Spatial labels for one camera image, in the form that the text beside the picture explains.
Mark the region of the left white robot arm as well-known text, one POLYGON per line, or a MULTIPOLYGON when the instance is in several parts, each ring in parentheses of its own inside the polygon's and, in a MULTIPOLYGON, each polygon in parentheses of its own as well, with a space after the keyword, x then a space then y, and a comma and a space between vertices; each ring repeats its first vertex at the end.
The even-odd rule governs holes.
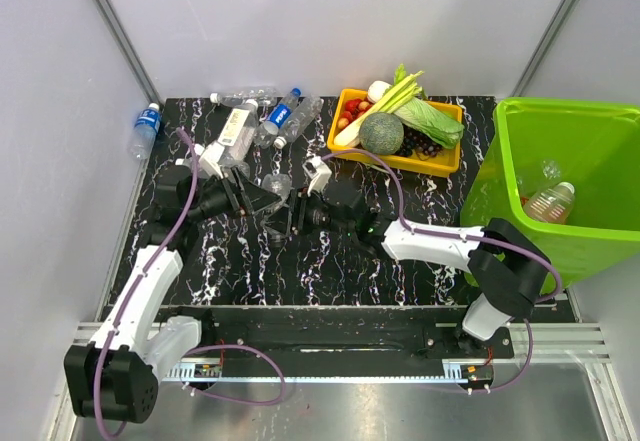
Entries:
POLYGON ((161 172, 153 216, 125 287, 90 341, 71 346, 65 355, 64 371, 77 416, 143 423, 155 406, 161 380, 182 356, 213 351, 217 333, 211 316, 183 311, 152 335, 154 319, 195 247, 201 223, 219 215, 255 215, 279 200, 237 168, 208 179, 185 165, 161 172))

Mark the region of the beige label clear bottle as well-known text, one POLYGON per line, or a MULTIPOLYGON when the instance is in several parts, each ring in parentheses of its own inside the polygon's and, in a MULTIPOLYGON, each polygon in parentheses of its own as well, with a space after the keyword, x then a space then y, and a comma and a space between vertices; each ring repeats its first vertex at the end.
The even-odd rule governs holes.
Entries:
POLYGON ((258 128, 258 103, 249 99, 233 108, 215 142, 219 165, 242 162, 253 143, 258 128))

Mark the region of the clear bottle horizontal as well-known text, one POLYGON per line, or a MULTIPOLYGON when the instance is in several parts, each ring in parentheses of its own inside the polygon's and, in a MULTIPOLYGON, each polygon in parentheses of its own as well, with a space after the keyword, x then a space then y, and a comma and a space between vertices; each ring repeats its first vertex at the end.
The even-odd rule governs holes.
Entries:
POLYGON ((272 216, 287 204, 292 188, 292 179, 287 174, 268 174, 264 177, 261 187, 280 197, 278 203, 266 209, 261 225, 272 244, 281 244, 284 241, 284 236, 272 228, 270 222, 272 216))

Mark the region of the clear bottle diagonal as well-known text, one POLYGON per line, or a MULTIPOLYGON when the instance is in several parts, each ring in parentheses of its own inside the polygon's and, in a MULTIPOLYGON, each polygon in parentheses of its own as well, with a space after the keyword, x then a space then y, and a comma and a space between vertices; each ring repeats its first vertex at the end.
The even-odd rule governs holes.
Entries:
POLYGON ((547 181, 559 181, 562 178, 561 167, 552 159, 544 159, 540 162, 540 172, 547 181))

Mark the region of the tea label clear bottle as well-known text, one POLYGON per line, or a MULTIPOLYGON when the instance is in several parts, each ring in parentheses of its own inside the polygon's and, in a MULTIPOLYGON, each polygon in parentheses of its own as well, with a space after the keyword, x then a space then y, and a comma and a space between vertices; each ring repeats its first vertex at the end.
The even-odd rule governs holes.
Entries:
POLYGON ((560 182, 533 195, 523 206, 525 214, 536 221, 564 224, 574 206, 575 187, 560 182))

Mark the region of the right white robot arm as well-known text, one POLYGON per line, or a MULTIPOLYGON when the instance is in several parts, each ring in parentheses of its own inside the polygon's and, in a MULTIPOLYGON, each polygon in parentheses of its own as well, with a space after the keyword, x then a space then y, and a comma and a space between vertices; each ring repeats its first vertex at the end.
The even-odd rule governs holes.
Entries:
POLYGON ((283 206, 268 215, 266 227, 282 237, 335 232, 372 258, 422 261, 470 274, 480 295, 454 334, 457 349, 469 357, 486 350, 507 322, 531 316, 550 263, 504 219, 462 228, 411 223, 372 209, 359 194, 340 199, 292 191, 283 206))

